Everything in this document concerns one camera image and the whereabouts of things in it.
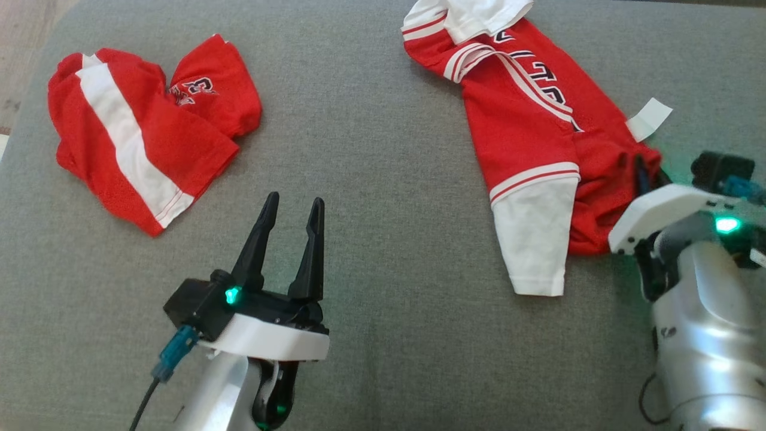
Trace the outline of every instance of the white stripe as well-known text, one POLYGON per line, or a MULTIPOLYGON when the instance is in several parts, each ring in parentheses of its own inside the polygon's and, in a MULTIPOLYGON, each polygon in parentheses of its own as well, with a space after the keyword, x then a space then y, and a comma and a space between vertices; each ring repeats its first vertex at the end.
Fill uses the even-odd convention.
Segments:
MULTIPOLYGON (((489 199, 490 200, 495 199, 495 196, 497 196, 499 193, 502 193, 503 190, 509 188, 510 186, 513 186, 516 183, 520 183, 521 181, 524 181, 525 179, 530 179, 533 176, 558 172, 562 170, 576 170, 580 172, 580 166, 577 166, 576 163, 572 163, 572 162, 560 162, 560 163, 552 163, 550 165, 537 166, 535 168, 527 169, 524 172, 517 173, 514 176, 502 181, 497 186, 494 186, 492 190, 489 191, 489 199)), ((567 177, 567 176, 576 176, 578 178, 580 177, 580 175, 577 173, 564 173, 560 175, 557 174, 556 176, 545 176, 545 177, 542 177, 541 179, 547 181, 548 179, 561 178, 561 177, 567 177)), ((536 180, 531 180, 531 181, 528 181, 527 183, 524 183, 524 185, 529 183, 536 183, 536 182, 537 182, 536 180)))
POLYGON ((460 82, 463 79, 463 74, 464 74, 463 65, 466 62, 474 61, 476 60, 476 57, 481 57, 483 55, 482 53, 480 53, 480 51, 490 51, 490 54, 493 54, 495 52, 495 48, 492 48, 489 45, 484 45, 476 49, 472 49, 468 51, 467 53, 465 53, 463 58, 461 58, 460 61, 458 61, 457 65, 455 65, 455 67, 457 68, 457 73, 455 74, 455 82, 460 82), (477 55, 476 57, 472 57, 472 55, 474 55, 477 52, 480 54, 477 55))
POLYGON ((499 54, 499 52, 495 51, 493 48, 490 48, 490 49, 492 49, 492 50, 489 51, 489 52, 486 52, 484 54, 481 54, 479 57, 476 57, 476 58, 472 59, 471 60, 472 63, 468 67, 465 67, 463 70, 460 71, 460 74, 457 76, 457 82, 461 82, 463 80, 463 78, 466 76, 466 74, 468 72, 470 72, 471 69, 476 67, 479 63, 481 63, 482 60, 484 60, 485 58, 489 57, 490 55, 498 55, 499 54))
POLYGON ((580 126, 577 124, 577 121, 575 121, 575 119, 574 119, 574 118, 572 118, 572 126, 574 126, 574 131, 575 131, 575 132, 584 132, 584 131, 585 131, 585 129, 583 129, 582 127, 580 127, 580 126))
POLYGON ((405 41, 411 41, 413 39, 419 39, 419 38, 425 38, 426 36, 431 36, 433 34, 438 33, 439 31, 442 31, 444 29, 444 20, 434 22, 432 25, 429 25, 428 27, 423 27, 420 30, 412 31, 410 33, 403 33, 405 41))
POLYGON ((407 16, 404 17, 404 26, 401 28, 402 32, 405 32, 407 30, 412 30, 413 28, 420 27, 421 25, 428 24, 429 22, 436 21, 439 18, 442 18, 447 14, 446 10, 443 10, 441 12, 435 13, 433 10, 428 9, 427 11, 421 11, 421 13, 413 13, 410 11, 410 13, 407 14, 407 16), (428 19, 422 19, 423 15, 429 15, 428 19))
POLYGON ((511 56, 511 58, 535 57, 531 51, 514 51, 508 55, 511 56))
POLYGON ((560 104, 556 100, 551 99, 551 97, 548 96, 547 94, 543 93, 543 91, 540 90, 540 86, 537 85, 537 82, 535 82, 535 80, 533 80, 529 76, 529 74, 526 73, 526 71, 524 71, 524 68, 518 61, 514 60, 513 58, 510 58, 510 61, 511 61, 511 64, 516 68, 516 70, 519 71, 519 73, 524 77, 524 79, 526 79, 526 81, 529 83, 529 86, 533 88, 537 92, 537 94, 539 94, 540 97, 542 97, 543 100, 547 100, 550 104, 553 104, 554 107, 557 107, 558 109, 566 111, 571 114, 572 108, 568 107, 567 105, 560 104))
POLYGON ((444 68, 444 77, 451 81, 452 72, 455 70, 455 63, 457 62, 457 59, 460 58, 461 54, 466 51, 473 51, 477 48, 481 48, 482 46, 484 46, 484 44, 468 44, 457 50, 455 54, 452 54, 452 57, 450 57, 450 60, 447 62, 447 66, 444 68))
MULTIPOLYGON (((524 94, 526 94, 530 99, 532 99, 538 105, 544 107, 551 114, 554 114, 556 117, 561 118, 563 121, 566 121, 567 123, 571 123, 572 117, 570 115, 564 114, 560 110, 555 109, 551 105, 547 104, 543 99, 541 99, 540 96, 537 95, 537 93, 534 92, 534 90, 529 86, 527 81, 521 77, 519 72, 508 63, 508 60, 505 56, 501 56, 500 60, 506 66, 508 73, 511 74, 511 78, 514 80, 514 82, 516 82, 516 85, 521 89, 521 91, 524 92, 524 94)), ((542 97, 550 100, 548 96, 543 95, 542 97)))
POLYGON ((554 179, 563 179, 563 178, 576 178, 578 182, 580 181, 580 175, 577 173, 556 173, 556 174, 541 176, 535 179, 530 179, 526 183, 519 184, 518 187, 513 187, 512 189, 507 189, 505 192, 500 193, 497 196, 497 199, 494 199, 494 200, 490 199, 489 207, 491 209, 495 208, 495 204, 497 204, 498 202, 502 202, 503 198, 505 198, 506 196, 512 193, 518 192, 519 190, 524 189, 526 187, 534 186, 535 184, 539 184, 539 183, 545 183, 547 181, 553 181, 554 179))
POLYGON ((109 134, 120 172, 141 196, 157 223, 165 228, 194 202, 194 197, 183 193, 146 157, 141 126, 109 67, 93 61, 88 64, 88 68, 77 72, 85 100, 109 134))

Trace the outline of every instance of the red jersey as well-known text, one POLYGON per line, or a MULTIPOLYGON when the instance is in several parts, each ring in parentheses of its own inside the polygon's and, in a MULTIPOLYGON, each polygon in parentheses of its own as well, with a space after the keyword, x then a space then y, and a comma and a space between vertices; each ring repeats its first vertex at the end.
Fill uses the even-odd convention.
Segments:
POLYGON ((239 150, 231 138, 261 114, 242 58, 220 35, 181 60, 169 93, 162 69, 137 55, 71 54, 48 83, 48 109, 59 165, 151 236, 226 169, 239 150))
POLYGON ((636 142, 606 94, 521 17, 530 3, 420 0, 402 34, 417 63, 463 88, 514 288, 556 295, 567 248, 608 252, 607 235, 635 197, 635 156, 653 174, 660 155, 636 142))

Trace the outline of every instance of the white sleeve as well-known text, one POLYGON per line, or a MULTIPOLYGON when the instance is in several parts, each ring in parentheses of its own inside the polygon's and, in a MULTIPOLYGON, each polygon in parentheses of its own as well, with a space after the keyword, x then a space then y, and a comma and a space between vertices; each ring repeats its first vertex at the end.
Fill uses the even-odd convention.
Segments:
POLYGON ((533 0, 442 0, 448 10, 444 27, 455 44, 478 35, 494 36, 514 25, 532 8, 533 0))
POLYGON ((502 259, 517 294, 561 296, 578 178, 551 179, 492 204, 502 259))
POLYGON ((402 30, 428 23, 447 11, 444 27, 455 45, 478 35, 494 36, 514 25, 532 8, 533 0, 417 0, 402 30))

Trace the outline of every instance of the couch cushion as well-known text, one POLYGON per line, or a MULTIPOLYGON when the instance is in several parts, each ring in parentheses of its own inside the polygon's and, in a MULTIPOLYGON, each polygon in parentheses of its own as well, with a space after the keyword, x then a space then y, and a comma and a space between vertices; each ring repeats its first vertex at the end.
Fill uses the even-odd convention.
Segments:
MULTIPOLYGON (((0 163, 4 431, 125 429, 173 334, 164 301, 233 265, 272 190, 264 275, 278 291, 312 199, 326 201, 332 346, 303 367, 284 429, 644 429, 653 352, 633 263, 570 258, 563 298, 512 293, 459 88, 402 49, 411 3, 83 0, 61 21, 0 163), (151 239, 56 165, 47 79, 103 46, 171 74, 215 32, 240 49, 263 123, 151 239)), ((676 109, 650 139, 676 181, 702 150, 753 157, 766 179, 764 9, 551 0, 528 16, 626 114, 650 97, 676 109)), ((141 429, 170 427, 205 361, 199 349, 182 362, 141 429)))

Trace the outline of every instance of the wooden floor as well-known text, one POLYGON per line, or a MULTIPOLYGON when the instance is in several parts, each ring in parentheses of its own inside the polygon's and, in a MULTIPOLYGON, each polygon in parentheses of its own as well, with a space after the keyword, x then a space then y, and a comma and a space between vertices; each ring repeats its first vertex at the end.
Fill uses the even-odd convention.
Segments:
POLYGON ((80 0, 0 0, 0 134, 10 134, 40 51, 80 0))

